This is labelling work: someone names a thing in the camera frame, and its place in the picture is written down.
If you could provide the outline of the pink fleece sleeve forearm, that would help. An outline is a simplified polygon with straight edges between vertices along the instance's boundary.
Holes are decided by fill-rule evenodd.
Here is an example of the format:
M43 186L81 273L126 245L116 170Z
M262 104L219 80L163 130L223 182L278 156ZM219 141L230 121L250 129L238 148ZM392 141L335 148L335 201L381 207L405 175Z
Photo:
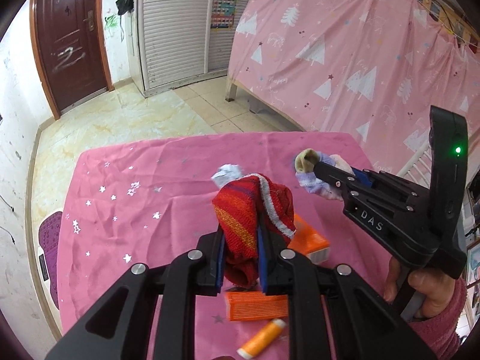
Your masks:
M455 283L452 298L444 311L437 316L414 320L409 326L430 347L438 359L451 359L460 347L456 326L467 299L465 281Z

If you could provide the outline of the right hand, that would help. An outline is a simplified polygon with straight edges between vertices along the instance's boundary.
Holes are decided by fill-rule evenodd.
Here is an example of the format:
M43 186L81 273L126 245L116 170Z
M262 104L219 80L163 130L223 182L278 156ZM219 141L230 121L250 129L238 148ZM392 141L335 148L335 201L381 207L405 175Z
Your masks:
M401 276L401 264L395 258L389 262L389 271L385 282L384 299L392 303L397 295L397 281ZM423 268L408 276L409 285L425 296L421 307L416 311L418 319L430 319L441 314L452 300L456 281L442 271Z

